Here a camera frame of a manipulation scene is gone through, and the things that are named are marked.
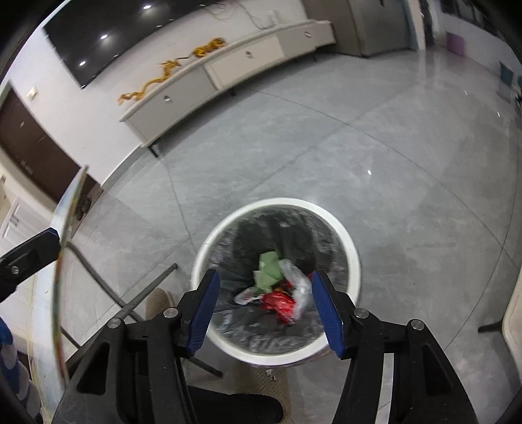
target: trash can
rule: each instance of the trash can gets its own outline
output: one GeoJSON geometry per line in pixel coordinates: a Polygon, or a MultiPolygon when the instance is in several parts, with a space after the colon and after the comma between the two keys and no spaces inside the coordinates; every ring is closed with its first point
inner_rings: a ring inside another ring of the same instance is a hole
{"type": "Polygon", "coordinates": [[[219,223],[200,248],[192,270],[196,289],[205,271],[216,269],[221,287],[207,335],[228,355],[257,366],[302,363],[328,345],[315,308],[286,325],[256,305],[237,305],[234,296],[254,284],[259,256],[276,251],[304,274],[324,269],[334,287],[359,297],[359,256],[348,231],[332,214],[299,199],[272,198],[238,209],[219,223]]]}

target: person's leg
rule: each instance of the person's leg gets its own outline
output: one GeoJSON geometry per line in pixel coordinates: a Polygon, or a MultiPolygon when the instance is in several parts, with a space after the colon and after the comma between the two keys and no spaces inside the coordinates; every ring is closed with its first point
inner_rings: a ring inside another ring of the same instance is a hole
{"type": "Polygon", "coordinates": [[[199,424],[277,424],[283,419],[281,404],[270,396],[211,392],[188,387],[199,424]]]}

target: black tv screen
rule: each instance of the black tv screen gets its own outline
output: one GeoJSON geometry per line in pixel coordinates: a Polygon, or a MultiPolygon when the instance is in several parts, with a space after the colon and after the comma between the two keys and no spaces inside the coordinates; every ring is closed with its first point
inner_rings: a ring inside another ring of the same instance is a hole
{"type": "Polygon", "coordinates": [[[207,0],[71,0],[44,26],[84,88],[133,45],[207,0]]]}

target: gold ornament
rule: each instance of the gold ornament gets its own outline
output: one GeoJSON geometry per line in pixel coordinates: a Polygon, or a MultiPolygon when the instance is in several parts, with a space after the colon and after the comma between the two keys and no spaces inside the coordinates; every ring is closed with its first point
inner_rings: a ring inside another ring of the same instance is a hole
{"type": "MultiPolygon", "coordinates": [[[[223,38],[213,38],[205,45],[202,45],[200,47],[196,47],[194,50],[192,50],[192,54],[196,57],[204,57],[208,53],[213,52],[214,50],[220,49],[221,47],[225,46],[227,43],[223,38]]],[[[160,63],[160,66],[163,69],[163,76],[155,79],[151,79],[150,81],[147,81],[141,91],[134,91],[132,93],[125,93],[122,94],[120,97],[118,97],[118,104],[121,105],[125,100],[141,100],[144,95],[145,91],[151,84],[159,84],[164,81],[166,81],[171,75],[172,75],[172,69],[176,68],[177,66],[181,66],[179,60],[180,59],[188,59],[190,56],[187,57],[178,57],[177,59],[174,59],[173,61],[167,60],[163,63],[160,63]]]]}

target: chair leg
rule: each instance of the chair leg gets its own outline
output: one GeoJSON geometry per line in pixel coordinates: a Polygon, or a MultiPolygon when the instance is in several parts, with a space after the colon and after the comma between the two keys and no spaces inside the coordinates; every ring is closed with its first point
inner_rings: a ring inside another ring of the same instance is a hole
{"type": "Polygon", "coordinates": [[[492,333],[495,331],[502,331],[502,320],[493,324],[482,325],[479,327],[479,333],[492,333]]]}

